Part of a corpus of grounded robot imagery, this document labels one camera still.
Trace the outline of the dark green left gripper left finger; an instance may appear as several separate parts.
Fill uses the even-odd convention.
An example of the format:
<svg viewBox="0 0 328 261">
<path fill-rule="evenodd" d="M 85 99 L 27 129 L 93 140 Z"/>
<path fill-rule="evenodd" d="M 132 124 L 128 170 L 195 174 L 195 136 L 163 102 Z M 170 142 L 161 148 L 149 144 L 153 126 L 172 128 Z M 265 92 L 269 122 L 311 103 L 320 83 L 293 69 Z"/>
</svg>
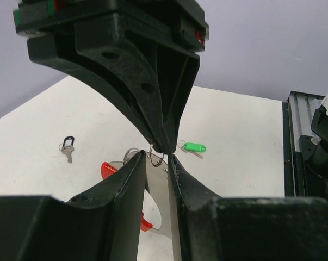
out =
<svg viewBox="0 0 328 261">
<path fill-rule="evenodd" d="M 62 202 L 0 196 L 0 260 L 136 260 L 146 153 Z"/>
</svg>

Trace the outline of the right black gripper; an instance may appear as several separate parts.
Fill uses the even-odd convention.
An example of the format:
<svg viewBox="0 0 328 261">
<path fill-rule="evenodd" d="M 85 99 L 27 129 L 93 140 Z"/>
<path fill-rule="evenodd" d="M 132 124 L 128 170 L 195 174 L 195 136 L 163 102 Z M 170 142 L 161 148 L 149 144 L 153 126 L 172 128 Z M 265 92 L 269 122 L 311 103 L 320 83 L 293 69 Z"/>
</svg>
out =
<svg viewBox="0 0 328 261">
<path fill-rule="evenodd" d="M 85 20 L 111 13 L 139 20 Z M 171 152 L 157 51 L 170 44 L 170 34 L 191 52 L 205 50 L 209 25 L 197 1 L 20 1 L 13 18 L 17 34 L 28 37 L 32 62 L 87 84 L 157 152 Z"/>
</svg>

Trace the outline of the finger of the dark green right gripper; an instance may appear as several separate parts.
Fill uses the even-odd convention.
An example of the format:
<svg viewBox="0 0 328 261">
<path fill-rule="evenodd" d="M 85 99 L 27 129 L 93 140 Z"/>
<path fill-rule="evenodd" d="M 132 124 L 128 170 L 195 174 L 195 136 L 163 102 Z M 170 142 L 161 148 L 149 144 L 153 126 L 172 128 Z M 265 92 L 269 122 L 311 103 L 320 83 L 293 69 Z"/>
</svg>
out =
<svg viewBox="0 0 328 261">
<path fill-rule="evenodd" d="M 200 67 L 200 57 L 156 44 L 152 127 L 156 152 L 174 152 L 181 117 Z"/>
</svg>

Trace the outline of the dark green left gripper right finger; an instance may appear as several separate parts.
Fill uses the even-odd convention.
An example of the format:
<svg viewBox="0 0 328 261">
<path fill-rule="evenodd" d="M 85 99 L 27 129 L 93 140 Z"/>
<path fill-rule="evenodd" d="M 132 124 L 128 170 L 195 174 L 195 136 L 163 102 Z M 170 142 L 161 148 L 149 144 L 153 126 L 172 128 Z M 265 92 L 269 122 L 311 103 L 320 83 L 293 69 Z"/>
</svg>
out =
<svg viewBox="0 0 328 261">
<path fill-rule="evenodd" d="M 168 158 L 174 260 L 328 260 L 321 198 L 223 198 Z"/>
</svg>

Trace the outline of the red-handled metal keyring holder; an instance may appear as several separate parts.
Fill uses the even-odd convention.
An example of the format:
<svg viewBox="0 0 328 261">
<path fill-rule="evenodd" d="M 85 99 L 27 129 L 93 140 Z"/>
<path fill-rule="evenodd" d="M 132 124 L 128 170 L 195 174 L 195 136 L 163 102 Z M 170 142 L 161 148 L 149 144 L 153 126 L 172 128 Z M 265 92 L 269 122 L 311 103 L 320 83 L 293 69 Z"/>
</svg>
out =
<svg viewBox="0 0 328 261">
<path fill-rule="evenodd" d="M 137 260 L 173 260 L 168 165 L 146 153 L 146 183 Z"/>
</svg>

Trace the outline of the key with green tag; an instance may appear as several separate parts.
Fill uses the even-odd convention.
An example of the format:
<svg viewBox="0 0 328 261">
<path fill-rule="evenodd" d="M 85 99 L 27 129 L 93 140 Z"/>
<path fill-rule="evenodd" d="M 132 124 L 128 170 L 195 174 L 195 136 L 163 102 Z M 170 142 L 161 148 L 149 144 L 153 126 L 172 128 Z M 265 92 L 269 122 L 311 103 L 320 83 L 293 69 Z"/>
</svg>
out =
<svg viewBox="0 0 328 261">
<path fill-rule="evenodd" d="M 203 144 L 197 144 L 193 142 L 185 142 L 181 140 L 177 143 L 178 148 L 180 148 L 185 153 L 191 153 L 200 159 L 203 159 L 202 154 L 206 152 L 207 147 Z"/>
</svg>

